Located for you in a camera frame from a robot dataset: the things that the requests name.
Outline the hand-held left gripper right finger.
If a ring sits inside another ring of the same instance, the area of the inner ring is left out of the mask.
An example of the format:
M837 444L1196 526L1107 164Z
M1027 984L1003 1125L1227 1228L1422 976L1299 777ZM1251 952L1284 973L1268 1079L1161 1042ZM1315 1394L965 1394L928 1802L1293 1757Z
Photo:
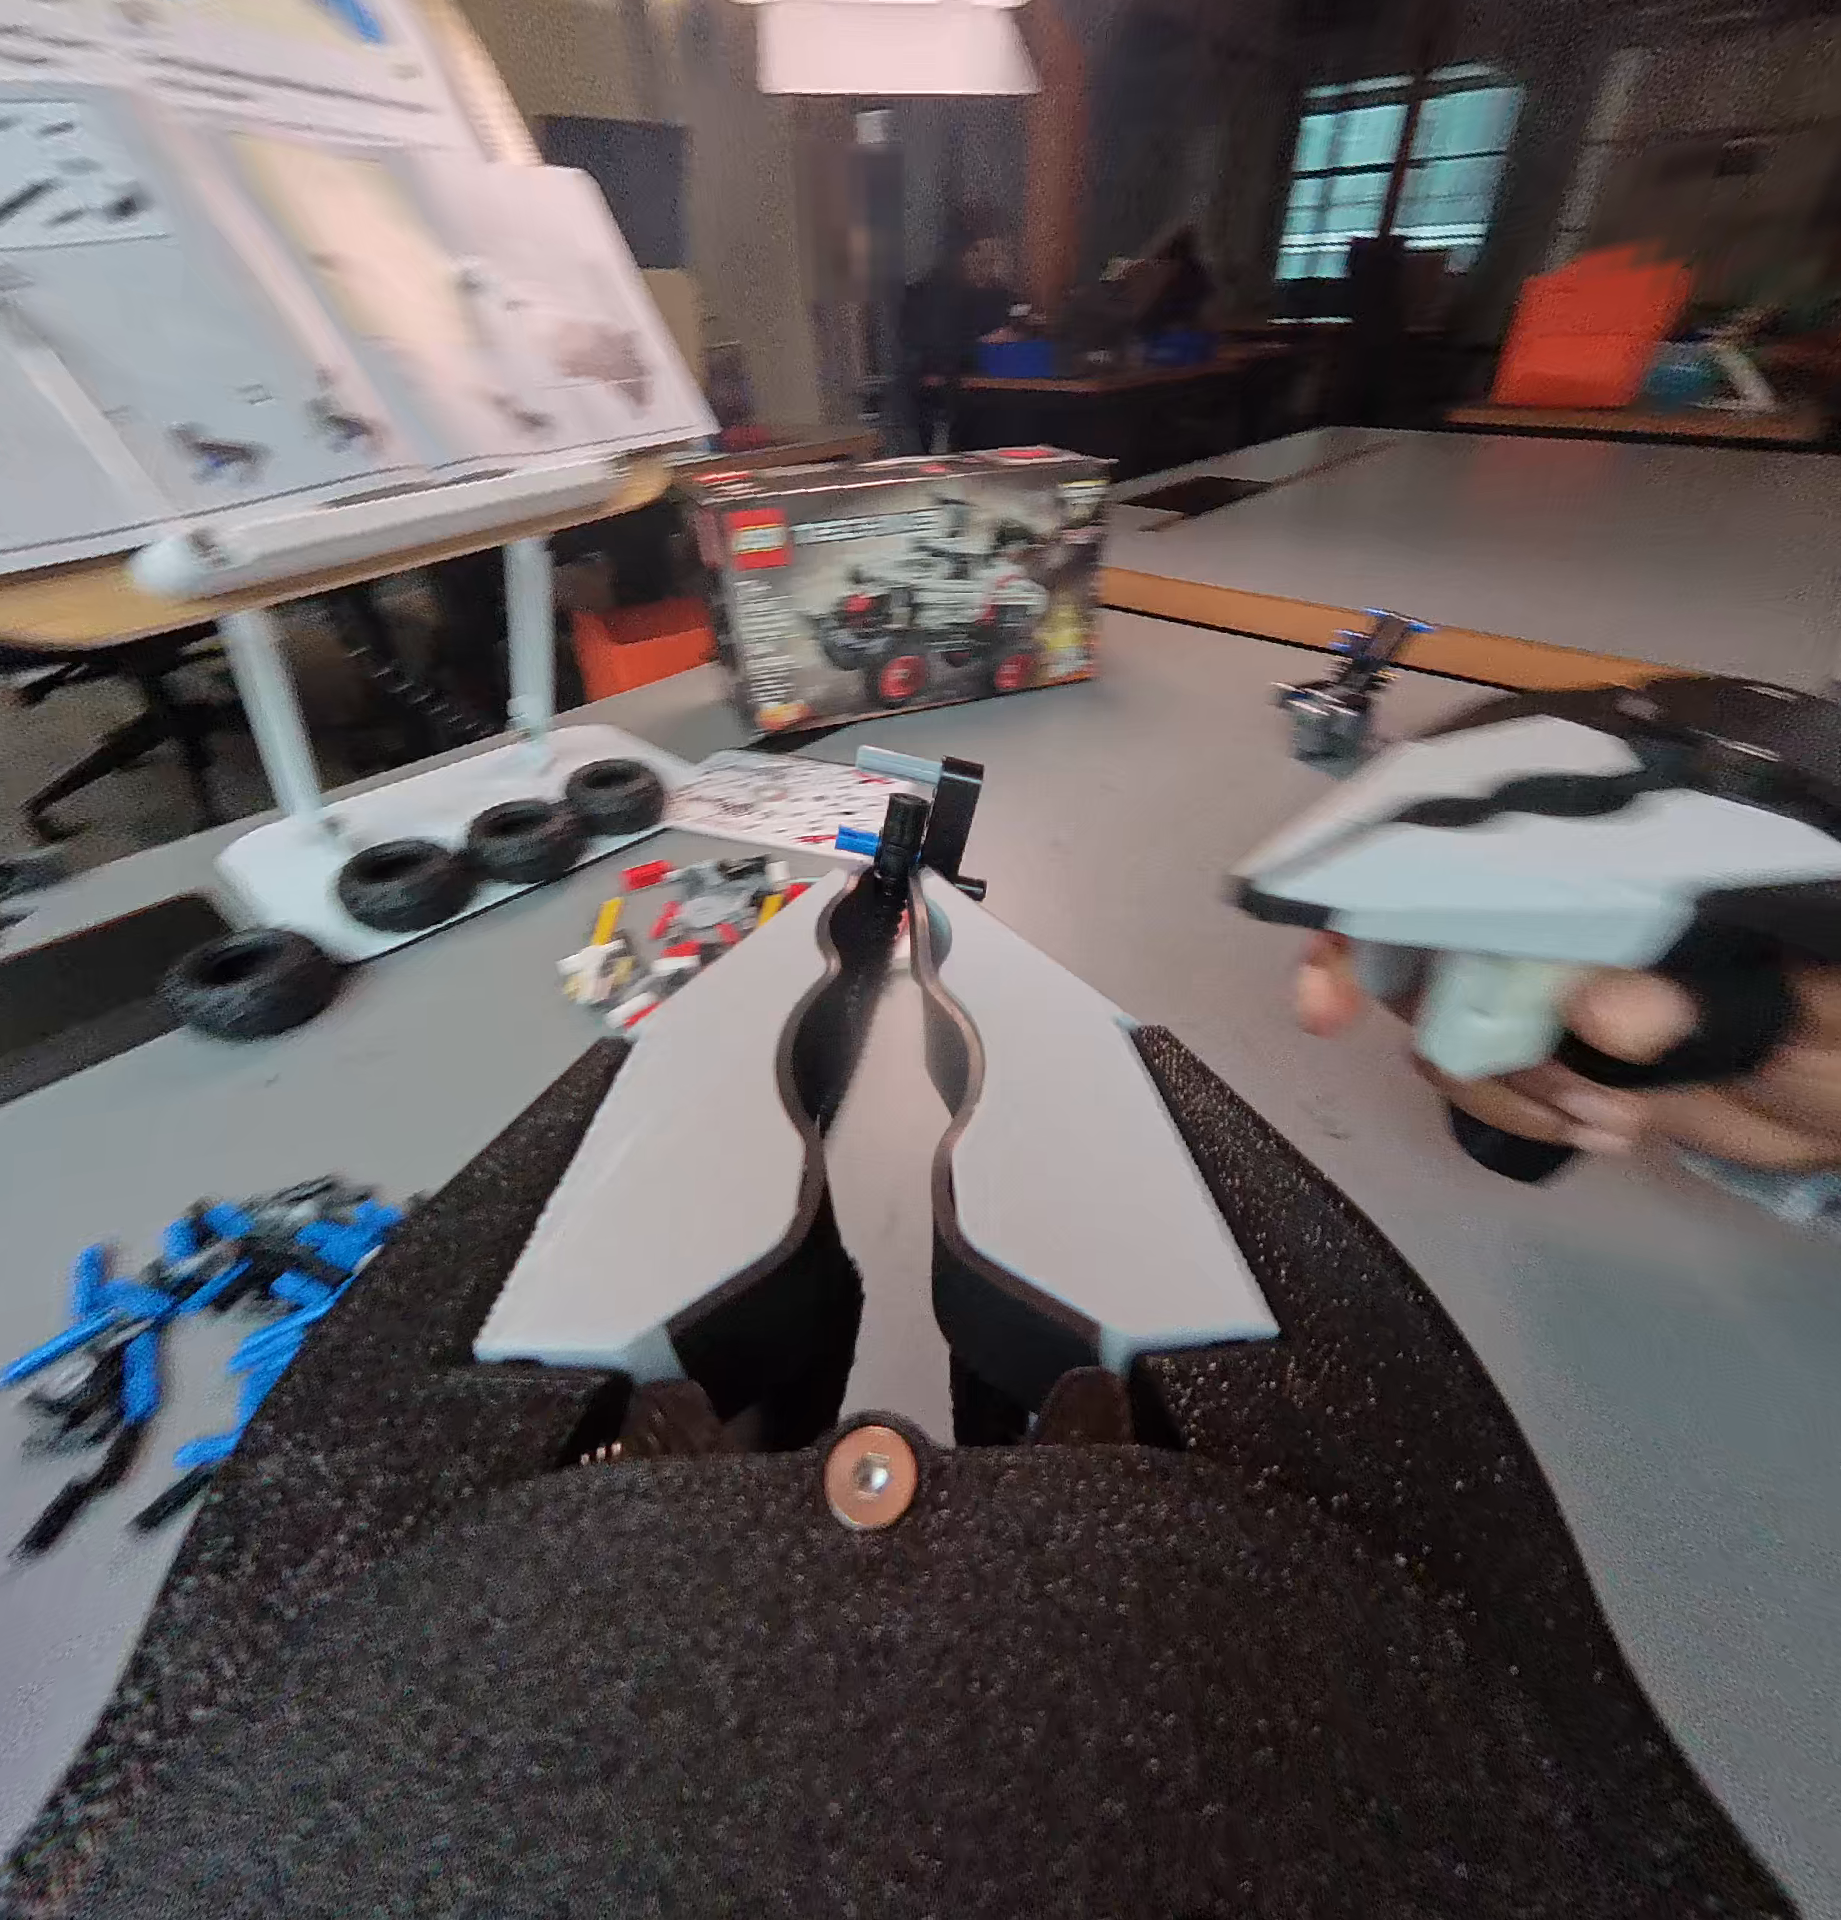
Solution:
M955 1442L1017 1442L1072 1371L1278 1339L1133 1017L928 871L909 922Z

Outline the black grey toy brick assembly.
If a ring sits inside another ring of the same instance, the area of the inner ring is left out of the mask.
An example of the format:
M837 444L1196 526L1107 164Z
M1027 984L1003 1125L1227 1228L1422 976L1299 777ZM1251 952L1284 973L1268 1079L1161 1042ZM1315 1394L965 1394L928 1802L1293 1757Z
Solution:
M901 794L917 794L933 802L926 842L911 876L933 873L963 899L984 902L987 886L963 871L967 841L973 830L978 804L984 794L984 766L957 756L926 758L901 751L862 745L854 753L854 772L892 781ZM862 855L872 863L881 830L842 826L834 835L834 848L842 855Z

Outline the person's right forearm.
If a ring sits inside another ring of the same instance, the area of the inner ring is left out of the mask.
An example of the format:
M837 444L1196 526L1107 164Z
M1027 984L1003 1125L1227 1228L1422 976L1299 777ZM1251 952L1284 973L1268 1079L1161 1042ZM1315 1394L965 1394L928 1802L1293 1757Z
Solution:
M1841 1170L1754 1170L1726 1163L1715 1177L1793 1228L1841 1238Z

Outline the grey desk with wooden edge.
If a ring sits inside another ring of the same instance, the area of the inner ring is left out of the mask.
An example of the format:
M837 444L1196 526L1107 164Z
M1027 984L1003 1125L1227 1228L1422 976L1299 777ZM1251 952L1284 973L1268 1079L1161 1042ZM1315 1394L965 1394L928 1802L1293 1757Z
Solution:
M1841 458L1315 429L1157 472L1107 509L1100 603L1327 654L1369 613L1407 662L1493 688L1841 658Z

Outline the person's right hand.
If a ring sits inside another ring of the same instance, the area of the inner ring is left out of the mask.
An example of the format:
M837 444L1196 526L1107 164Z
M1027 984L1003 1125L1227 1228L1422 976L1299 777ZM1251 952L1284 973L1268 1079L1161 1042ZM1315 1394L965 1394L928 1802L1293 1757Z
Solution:
M1585 1155L1673 1148L1769 1172L1841 1170L1841 968L1790 973L1795 1023L1755 1075L1706 1086L1616 1092L1560 1066L1460 1082L1415 1063L1450 1107L1511 1138ZM1353 948L1315 935L1296 967L1293 1007L1303 1032L1333 1038L1363 1011ZM1654 973L1585 973L1563 1023L1584 1043L1650 1063L1695 1025L1692 999Z

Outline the grey toy brick subassembly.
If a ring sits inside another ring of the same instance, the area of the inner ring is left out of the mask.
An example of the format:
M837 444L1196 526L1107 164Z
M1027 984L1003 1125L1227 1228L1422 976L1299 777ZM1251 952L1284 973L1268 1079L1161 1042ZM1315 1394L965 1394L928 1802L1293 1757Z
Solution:
M1434 632L1434 621L1389 609L1368 609L1357 627L1338 628L1327 647L1333 662L1327 675L1273 690L1271 704L1287 722L1293 756L1336 770L1360 763L1395 666L1415 637Z

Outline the black rubber toy tyre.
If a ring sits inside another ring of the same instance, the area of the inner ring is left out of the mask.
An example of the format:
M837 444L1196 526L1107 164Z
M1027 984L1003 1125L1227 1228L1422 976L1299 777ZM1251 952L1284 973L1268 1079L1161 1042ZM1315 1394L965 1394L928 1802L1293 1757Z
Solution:
M460 915L477 876L462 853L424 838L358 852L334 876L334 900L377 932L424 932Z
M539 886L565 876L587 844L587 828L565 802L513 799L469 820L460 853L488 882Z
M191 948L161 997L175 1023L248 1043L314 1020L338 997L344 967L298 931L231 931Z
M617 841L663 826L666 785L643 758L607 756L573 770L563 802L589 841Z

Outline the pile of blue black pins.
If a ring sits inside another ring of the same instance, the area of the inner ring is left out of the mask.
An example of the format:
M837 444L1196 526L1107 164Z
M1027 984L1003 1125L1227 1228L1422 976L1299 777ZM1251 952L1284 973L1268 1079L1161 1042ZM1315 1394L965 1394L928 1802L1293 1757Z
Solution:
M199 1199L134 1269L117 1264L114 1245L84 1248L69 1267L62 1328L0 1368L0 1395L18 1395L30 1424L23 1450L75 1464L8 1547L8 1565L54 1554L130 1478L170 1407L183 1332L245 1320L222 1362L234 1416L175 1449L164 1487L128 1527L154 1534L198 1506L309 1338L420 1205L324 1174L246 1199Z

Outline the white sticker sheet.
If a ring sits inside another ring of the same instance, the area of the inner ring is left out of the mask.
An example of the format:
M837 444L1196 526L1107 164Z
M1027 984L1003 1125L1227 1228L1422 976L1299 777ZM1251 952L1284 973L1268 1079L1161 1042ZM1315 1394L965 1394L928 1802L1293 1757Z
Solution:
M722 751L668 787L663 826L789 853L832 855L842 833L876 835L898 794L931 787L797 754Z

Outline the orange plastic object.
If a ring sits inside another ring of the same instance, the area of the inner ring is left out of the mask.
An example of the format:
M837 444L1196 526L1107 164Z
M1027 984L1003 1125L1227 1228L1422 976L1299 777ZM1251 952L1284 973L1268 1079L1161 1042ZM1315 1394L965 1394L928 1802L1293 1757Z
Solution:
M1683 320L1692 268L1653 247L1580 253L1523 282L1489 404L1537 412L1630 406Z

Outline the orange storage crate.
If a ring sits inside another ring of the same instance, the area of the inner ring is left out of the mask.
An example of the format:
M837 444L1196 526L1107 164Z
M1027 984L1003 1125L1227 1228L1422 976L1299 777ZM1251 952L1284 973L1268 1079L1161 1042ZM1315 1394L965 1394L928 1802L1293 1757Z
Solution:
M717 654L709 607L692 595L575 610L569 642L589 704L714 665Z

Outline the white book stand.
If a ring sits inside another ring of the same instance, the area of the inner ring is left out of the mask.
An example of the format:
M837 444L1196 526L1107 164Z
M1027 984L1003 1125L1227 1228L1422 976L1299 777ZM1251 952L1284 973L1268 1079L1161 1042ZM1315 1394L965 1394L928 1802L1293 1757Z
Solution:
M433 478L386 490L329 494L293 510L231 510L186 519L140 549L128 571L140 587L167 598L236 592L380 555L404 543L445 540L506 517L577 505L603 494L631 462L635 458L575 455L547 465ZM643 758L666 785L686 774L682 758L631 733L593 725L562 726L554 721L549 539L493 549L503 563L506 728L474 751L427 762L342 799L329 799L322 787L283 655L277 607L214 621L281 811L269 826L238 833L217 855L222 890L246 920L305 932L341 962L366 960L563 876L539 886L509 886L475 874L475 899L455 920L424 932L377 932L355 924L334 900L334 876L358 852L388 841L424 838L460 853L468 826L477 813L513 799L563 802L573 770L596 758ZM565 876L646 835L648 831L589 841Z

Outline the round wooden table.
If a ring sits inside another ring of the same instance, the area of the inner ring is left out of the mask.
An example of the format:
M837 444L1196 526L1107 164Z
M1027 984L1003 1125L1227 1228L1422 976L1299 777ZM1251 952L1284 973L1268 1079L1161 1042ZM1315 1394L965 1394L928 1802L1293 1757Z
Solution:
M499 524L457 532L445 540L404 543L384 549L380 555L349 559L318 572L199 598L167 598L140 587L128 562L119 558L20 572L0 579L0 647L42 655L99 652L218 621L227 615L269 610L518 540L547 540L579 526L607 520L653 503L666 494L670 481L668 464L651 457L635 458L619 468L617 478L589 501L529 517L506 517Z

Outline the white ceiling light panel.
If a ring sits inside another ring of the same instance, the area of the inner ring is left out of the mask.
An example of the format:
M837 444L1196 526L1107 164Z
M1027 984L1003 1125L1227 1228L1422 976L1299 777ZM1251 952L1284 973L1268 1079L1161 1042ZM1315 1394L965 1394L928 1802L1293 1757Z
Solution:
M766 95L1027 98L1039 92L1023 3L745 3Z

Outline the building instruction booklet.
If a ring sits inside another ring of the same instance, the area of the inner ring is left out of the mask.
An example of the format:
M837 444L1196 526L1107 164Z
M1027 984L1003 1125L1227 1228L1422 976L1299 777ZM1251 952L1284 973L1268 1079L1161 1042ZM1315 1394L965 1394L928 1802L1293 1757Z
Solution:
M0 3L0 579L283 582L716 430L447 4Z

